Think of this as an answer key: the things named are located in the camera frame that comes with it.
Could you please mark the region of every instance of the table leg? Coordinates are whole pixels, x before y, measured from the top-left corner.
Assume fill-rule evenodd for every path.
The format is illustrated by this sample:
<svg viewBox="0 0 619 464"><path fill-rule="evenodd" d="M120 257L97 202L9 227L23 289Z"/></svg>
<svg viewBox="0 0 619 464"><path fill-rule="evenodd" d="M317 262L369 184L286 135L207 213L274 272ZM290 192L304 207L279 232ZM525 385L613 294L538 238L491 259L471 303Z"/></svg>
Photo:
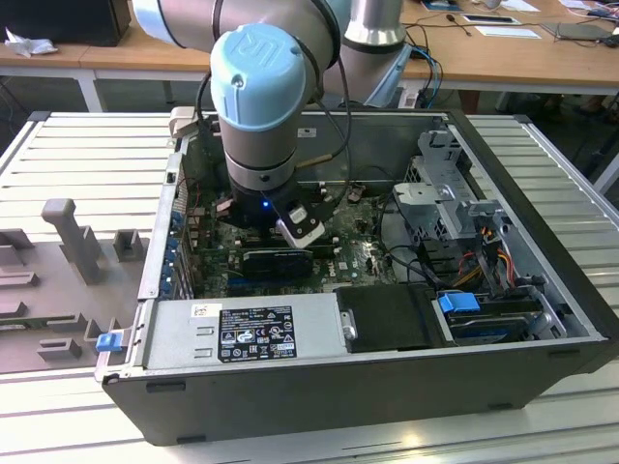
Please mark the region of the table leg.
<svg viewBox="0 0 619 464"><path fill-rule="evenodd" d="M594 189L602 195L606 194L608 189L612 187L615 181L619 178L619 155L608 165L604 172L600 175L596 183L593 185Z"/></svg>
<svg viewBox="0 0 619 464"><path fill-rule="evenodd" d="M105 107L105 101L99 89L97 89L96 77L93 72L85 72L83 75L77 78L79 88L88 107L88 111L91 113L103 113L107 111Z"/></svg>
<svg viewBox="0 0 619 464"><path fill-rule="evenodd" d="M480 103L479 90L458 90L457 94L460 97L460 104L464 114L477 114L477 107Z"/></svg>
<svg viewBox="0 0 619 464"><path fill-rule="evenodd" d="M598 163L604 159L604 155L606 153L612 150L612 147L617 143L617 140L619 140L619 129L616 129L615 132L608 138L604 146L592 155L593 159L589 161L589 165L583 172L585 176L589 176L593 173L595 168L598 166ZM619 154L617 154L614 160L610 162L593 187L599 193L606 194L608 189L612 187L617 179L619 179Z"/></svg>
<svg viewBox="0 0 619 464"><path fill-rule="evenodd" d="M508 105L510 102L510 95L512 92L501 92L496 104L494 105L494 109L499 113L507 113Z"/></svg>
<svg viewBox="0 0 619 464"><path fill-rule="evenodd" d="M165 102L167 104L174 104L174 94L172 93L172 83L169 80L162 81L163 94L165 95Z"/></svg>

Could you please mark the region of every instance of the motherboard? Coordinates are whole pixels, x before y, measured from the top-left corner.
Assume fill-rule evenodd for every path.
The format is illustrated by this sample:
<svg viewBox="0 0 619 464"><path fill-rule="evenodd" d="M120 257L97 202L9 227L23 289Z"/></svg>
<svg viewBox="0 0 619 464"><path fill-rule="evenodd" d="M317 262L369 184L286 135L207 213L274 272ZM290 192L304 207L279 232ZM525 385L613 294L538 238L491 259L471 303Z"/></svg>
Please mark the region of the motherboard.
<svg viewBox="0 0 619 464"><path fill-rule="evenodd" d="M324 195L331 194L326 190ZM391 260L376 240L381 200L351 193L325 224L324 236L297 250L275 228L265 233L217 220L218 200L205 199L190 211L195 297L331 293L342 286L396 283Z"/></svg>

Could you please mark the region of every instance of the laptop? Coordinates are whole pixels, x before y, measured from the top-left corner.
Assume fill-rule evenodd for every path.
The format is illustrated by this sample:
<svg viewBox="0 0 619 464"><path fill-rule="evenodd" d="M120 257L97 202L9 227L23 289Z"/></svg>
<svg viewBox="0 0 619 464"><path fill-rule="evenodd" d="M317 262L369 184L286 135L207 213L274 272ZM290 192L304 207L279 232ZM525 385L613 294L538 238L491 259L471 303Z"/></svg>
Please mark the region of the laptop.
<svg viewBox="0 0 619 464"><path fill-rule="evenodd" d="M570 24L566 22L543 22L540 24L557 39L570 41L602 41L612 33L592 24Z"/></svg>

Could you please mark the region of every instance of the sticker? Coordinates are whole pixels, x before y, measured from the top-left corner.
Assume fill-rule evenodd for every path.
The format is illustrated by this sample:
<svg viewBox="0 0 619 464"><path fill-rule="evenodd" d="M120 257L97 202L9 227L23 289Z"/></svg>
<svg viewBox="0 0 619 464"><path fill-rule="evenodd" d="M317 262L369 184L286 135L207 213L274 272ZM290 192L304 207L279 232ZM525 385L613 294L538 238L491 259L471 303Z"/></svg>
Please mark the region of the sticker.
<svg viewBox="0 0 619 464"><path fill-rule="evenodd" d="M316 138L318 130L316 128L299 128L297 137L299 138Z"/></svg>
<svg viewBox="0 0 619 464"><path fill-rule="evenodd" d="M213 305L218 306L220 316L218 358L222 363L297 357L291 306L222 309L221 311L219 311L221 304L195 304L194 306ZM205 308L205 311L208 313L213 309Z"/></svg>
<svg viewBox="0 0 619 464"><path fill-rule="evenodd" d="M221 303L192 304L192 317L218 317Z"/></svg>

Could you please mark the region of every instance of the green circuit board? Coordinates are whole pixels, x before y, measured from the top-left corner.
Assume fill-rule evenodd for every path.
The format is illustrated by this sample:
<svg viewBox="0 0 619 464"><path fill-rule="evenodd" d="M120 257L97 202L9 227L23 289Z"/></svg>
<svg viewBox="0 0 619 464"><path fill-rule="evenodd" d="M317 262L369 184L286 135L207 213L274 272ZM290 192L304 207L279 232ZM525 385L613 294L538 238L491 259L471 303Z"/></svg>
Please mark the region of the green circuit board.
<svg viewBox="0 0 619 464"><path fill-rule="evenodd" d="M204 215L193 224L192 255L197 298L251 297L331 293L340 286L395 283L396 277L376 242L375 223L379 210L374 198L358 203L341 202L334 218L325 224L321 249L315 253L310 276L286 280L253 281L243 275L242 261L248 251L260 250L256 232L215 220L216 202L204 205ZM277 231L272 239L287 248ZM251 242L251 248L245 247Z"/></svg>

